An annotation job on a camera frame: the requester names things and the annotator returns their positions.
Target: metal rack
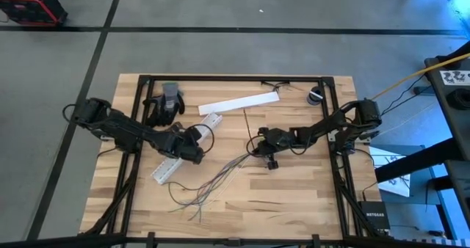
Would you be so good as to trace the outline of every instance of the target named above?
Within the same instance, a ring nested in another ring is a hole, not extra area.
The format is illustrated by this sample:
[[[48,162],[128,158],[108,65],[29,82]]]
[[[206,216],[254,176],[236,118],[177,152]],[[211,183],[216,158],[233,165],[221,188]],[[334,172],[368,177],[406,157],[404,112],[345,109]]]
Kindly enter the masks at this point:
[[[339,108],[338,98],[336,95],[336,87],[333,77],[276,77],[276,76],[147,76],[142,75],[139,77],[137,90],[134,97],[134,103],[131,111],[131,118],[137,119],[137,113],[140,106],[141,94],[144,86],[147,85],[146,98],[150,98],[153,93],[153,86],[157,81],[288,81],[295,82],[311,82],[317,83],[322,92],[325,92],[327,87],[330,90],[333,109]],[[149,113],[149,105],[144,106],[142,113],[142,123]],[[322,100],[322,113],[323,117],[327,117],[328,105],[327,99]],[[329,148],[333,148],[333,142],[328,141]],[[423,244],[410,241],[397,241],[390,237],[382,236],[374,227],[368,222],[364,213],[358,205],[355,197],[355,189],[349,158],[347,155],[338,156],[332,149],[330,149],[330,162],[332,166],[333,183],[335,187],[336,202],[338,206],[338,214],[341,225],[342,240],[320,240],[319,235],[312,233],[311,240],[291,240],[291,239],[243,239],[243,238],[159,238],[153,232],[149,232],[148,236],[142,238],[127,237],[129,229],[129,220],[131,217],[132,200],[137,181],[137,172],[140,165],[140,151],[135,153],[134,161],[131,166],[129,177],[125,179],[126,167],[129,162],[129,154],[123,153],[120,169],[116,181],[114,199],[108,209],[104,212],[103,216],[96,222],[95,226],[85,233],[80,233],[77,236],[64,237],[64,238],[50,238],[42,240],[28,240],[16,241],[10,243],[0,244],[0,248],[14,248],[14,247],[110,247],[112,245],[122,244],[125,247],[129,243],[146,244],[147,248],[154,248],[158,244],[224,244],[227,246],[239,247],[246,244],[306,244],[311,247],[317,248],[322,245],[336,245],[344,247],[449,247],[437,244]],[[341,157],[344,163],[344,178],[341,176],[337,158]],[[115,223],[118,215],[118,206],[121,201],[126,197],[126,204],[123,211],[122,224],[119,231],[115,229]],[[352,209],[352,220],[355,226],[355,235],[349,232],[349,225],[347,224],[347,215],[344,208],[344,200],[350,205]]]

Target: gray floor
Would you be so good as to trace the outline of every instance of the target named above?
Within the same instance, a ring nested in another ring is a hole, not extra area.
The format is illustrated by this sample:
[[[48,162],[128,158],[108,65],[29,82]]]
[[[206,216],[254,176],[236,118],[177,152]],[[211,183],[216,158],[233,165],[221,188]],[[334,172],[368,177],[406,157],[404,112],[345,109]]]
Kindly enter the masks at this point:
[[[60,1],[73,26],[103,25],[111,4]],[[447,0],[120,0],[112,25],[460,28]],[[0,241],[20,240],[27,232],[64,131],[60,110],[75,101],[98,36],[0,32]],[[421,69],[424,58],[447,54],[465,41],[424,35],[111,33],[88,96],[111,99],[119,73],[265,73],[354,76],[358,97],[371,97]],[[409,84],[384,95],[380,107]],[[415,98],[387,114],[380,129],[393,128],[430,104],[375,142],[430,146],[449,137],[433,97]],[[41,238],[77,233],[98,147],[89,133],[76,131]]]

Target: black robotic arm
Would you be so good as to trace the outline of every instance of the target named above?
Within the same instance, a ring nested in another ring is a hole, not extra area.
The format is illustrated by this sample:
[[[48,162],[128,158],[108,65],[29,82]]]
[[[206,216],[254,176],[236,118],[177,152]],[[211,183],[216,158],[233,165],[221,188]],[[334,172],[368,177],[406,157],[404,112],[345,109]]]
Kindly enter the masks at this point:
[[[355,109],[355,119],[346,121],[346,113]],[[258,142],[257,148],[250,154],[257,157],[268,158],[268,168],[278,168],[278,163],[274,160],[273,154],[291,150],[295,154],[302,154],[307,148],[314,145],[318,138],[337,130],[335,134],[334,150],[343,153],[346,145],[353,149],[354,141],[365,131],[372,130],[382,123],[380,112],[374,101],[364,99],[362,101],[352,101],[344,104],[329,117],[315,123],[310,127],[290,128],[283,131],[279,128],[260,128],[257,137],[264,139]],[[302,152],[295,152],[294,149],[303,149]]]
[[[112,109],[108,101],[98,98],[85,100],[76,108],[70,121],[98,138],[114,138],[116,147],[128,153],[136,153],[140,142],[146,141],[167,157],[182,158],[195,164],[203,158],[203,150],[196,142],[200,138],[196,128],[184,130],[180,123],[175,123],[165,131],[156,131]]]

